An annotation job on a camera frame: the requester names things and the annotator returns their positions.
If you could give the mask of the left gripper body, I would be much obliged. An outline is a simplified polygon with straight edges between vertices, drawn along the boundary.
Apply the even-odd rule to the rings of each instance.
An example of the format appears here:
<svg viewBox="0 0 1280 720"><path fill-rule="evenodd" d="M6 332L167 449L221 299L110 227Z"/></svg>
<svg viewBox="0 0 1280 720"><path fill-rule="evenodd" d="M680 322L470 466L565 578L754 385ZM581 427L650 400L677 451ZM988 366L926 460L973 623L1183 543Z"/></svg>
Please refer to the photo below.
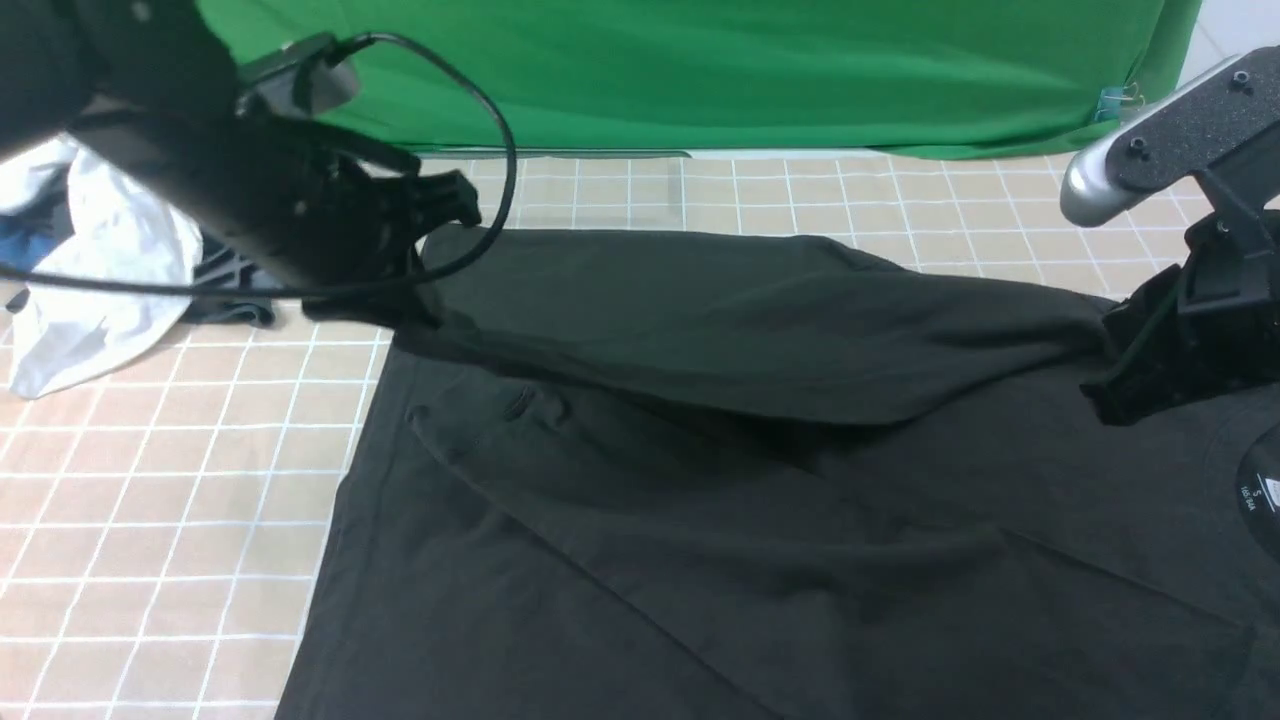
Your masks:
<svg viewBox="0 0 1280 720"><path fill-rule="evenodd" d="M70 135L303 296L406 274L429 229L403 184L273 126L111 110Z"/></svg>

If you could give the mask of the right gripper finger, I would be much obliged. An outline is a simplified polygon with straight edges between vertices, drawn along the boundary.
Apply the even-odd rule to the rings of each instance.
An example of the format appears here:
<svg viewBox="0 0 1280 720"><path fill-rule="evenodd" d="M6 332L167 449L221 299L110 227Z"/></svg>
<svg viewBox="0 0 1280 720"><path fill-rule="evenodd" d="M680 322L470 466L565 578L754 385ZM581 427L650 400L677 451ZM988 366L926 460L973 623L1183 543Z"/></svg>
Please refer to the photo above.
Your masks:
<svg viewBox="0 0 1280 720"><path fill-rule="evenodd" d="M1171 363L1112 366L1080 383L1096 416L1110 427L1130 427L1146 418L1194 402L1201 375Z"/></svg>

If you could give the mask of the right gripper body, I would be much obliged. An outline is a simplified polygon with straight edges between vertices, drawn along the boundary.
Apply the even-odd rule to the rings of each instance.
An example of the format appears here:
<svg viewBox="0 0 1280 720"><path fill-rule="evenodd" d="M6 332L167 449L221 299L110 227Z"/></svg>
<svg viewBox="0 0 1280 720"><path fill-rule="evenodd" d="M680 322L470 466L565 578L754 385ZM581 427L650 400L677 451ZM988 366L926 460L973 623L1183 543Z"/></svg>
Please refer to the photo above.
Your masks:
<svg viewBox="0 0 1280 720"><path fill-rule="evenodd" d="M1160 272L1103 315L1112 366L1194 369L1196 401L1277 383L1277 250L1248 258L1213 215L1185 240L1185 264Z"/></svg>

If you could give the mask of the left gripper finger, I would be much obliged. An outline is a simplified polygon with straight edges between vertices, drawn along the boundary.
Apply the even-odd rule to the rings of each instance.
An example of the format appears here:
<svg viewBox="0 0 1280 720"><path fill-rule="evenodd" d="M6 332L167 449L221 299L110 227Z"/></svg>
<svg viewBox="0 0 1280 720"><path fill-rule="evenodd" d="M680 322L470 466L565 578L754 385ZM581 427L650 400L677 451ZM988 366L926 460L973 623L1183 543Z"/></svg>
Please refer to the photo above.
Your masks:
<svg viewBox="0 0 1280 720"><path fill-rule="evenodd" d="M421 231L451 223L467 228L483 223L477 191L460 170L411 178L410 215L413 227Z"/></svg>

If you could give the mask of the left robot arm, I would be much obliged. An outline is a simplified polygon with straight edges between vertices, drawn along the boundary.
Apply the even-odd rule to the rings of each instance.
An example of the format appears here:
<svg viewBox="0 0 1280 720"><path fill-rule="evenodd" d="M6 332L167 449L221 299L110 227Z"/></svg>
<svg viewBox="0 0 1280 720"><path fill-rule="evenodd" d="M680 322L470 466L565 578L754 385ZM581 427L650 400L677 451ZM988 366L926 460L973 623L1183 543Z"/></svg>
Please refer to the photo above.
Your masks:
<svg viewBox="0 0 1280 720"><path fill-rule="evenodd" d="M425 269L416 243L479 225L457 172L317 123L357 94L343 64L379 44L438 68L490 115L506 146L495 219ZM515 138L494 101L433 50L385 32L315 35L239 67L192 1L5 1L3 154L56 135L123 170L284 284L285 296L374 296L444 279L497 241L515 195Z"/></svg>

